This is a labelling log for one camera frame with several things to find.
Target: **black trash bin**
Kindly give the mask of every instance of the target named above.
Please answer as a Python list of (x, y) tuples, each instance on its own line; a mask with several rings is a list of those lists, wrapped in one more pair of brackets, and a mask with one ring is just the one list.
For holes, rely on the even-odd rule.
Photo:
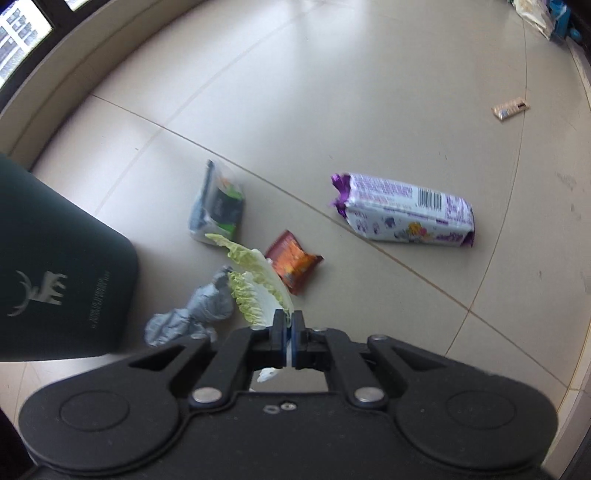
[(121, 339), (135, 248), (0, 154), (0, 360), (95, 356)]

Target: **orange snack wrapper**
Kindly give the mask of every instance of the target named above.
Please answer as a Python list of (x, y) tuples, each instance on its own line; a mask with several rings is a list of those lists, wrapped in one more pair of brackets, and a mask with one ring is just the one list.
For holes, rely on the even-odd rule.
[(271, 260), (273, 270), (293, 295), (300, 292), (316, 265), (324, 260), (319, 255), (306, 253), (289, 230), (275, 240), (265, 257)]

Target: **packaged item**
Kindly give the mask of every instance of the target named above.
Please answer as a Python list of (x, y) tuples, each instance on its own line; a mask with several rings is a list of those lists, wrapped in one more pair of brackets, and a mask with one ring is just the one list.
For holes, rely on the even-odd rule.
[(359, 235), (372, 240), (473, 245), (471, 205), (460, 197), (408, 183), (345, 173), (332, 176), (333, 205)]
[(306, 253), (288, 230), (271, 245), (265, 256), (293, 295), (299, 293), (316, 265), (324, 260), (319, 255)]
[(532, 25), (546, 39), (550, 39), (554, 30), (554, 22), (544, 0), (514, 0), (513, 6), (517, 14)]
[(495, 117), (497, 117), (502, 122), (510, 116), (529, 110), (529, 108), (530, 104), (523, 100), (523, 98), (519, 97), (511, 100), (510, 102), (502, 103), (493, 107), (492, 113), (494, 113)]
[(207, 161), (207, 172), (191, 217), (189, 230), (195, 240), (212, 244), (205, 235), (217, 233), (231, 239), (244, 207), (242, 188), (232, 171), (221, 162)]

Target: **deer logo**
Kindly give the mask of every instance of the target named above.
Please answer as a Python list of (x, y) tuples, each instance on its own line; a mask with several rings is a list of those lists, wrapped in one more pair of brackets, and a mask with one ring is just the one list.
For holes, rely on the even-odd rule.
[(63, 278), (68, 278), (66, 275), (61, 273), (45, 272), (43, 275), (41, 288), (39, 288), (33, 287), (31, 285), (31, 280), (23, 272), (17, 270), (17, 273), (24, 280), (21, 281), (20, 284), (25, 288), (25, 300), (20, 305), (14, 307), (14, 312), (9, 313), (9, 317), (16, 317), (24, 312), (31, 300), (49, 303), (52, 305), (61, 305), (61, 298), (64, 296), (64, 294), (59, 293), (56, 291), (56, 289), (66, 289), (66, 286), (60, 281)]

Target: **wall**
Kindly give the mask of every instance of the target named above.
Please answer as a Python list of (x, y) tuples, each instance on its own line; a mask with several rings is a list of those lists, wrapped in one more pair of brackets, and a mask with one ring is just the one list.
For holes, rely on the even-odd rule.
[(80, 102), (140, 44), (203, 0), (112, 0), (37, 66), (0, 113), (0, 151), (30, 168)]

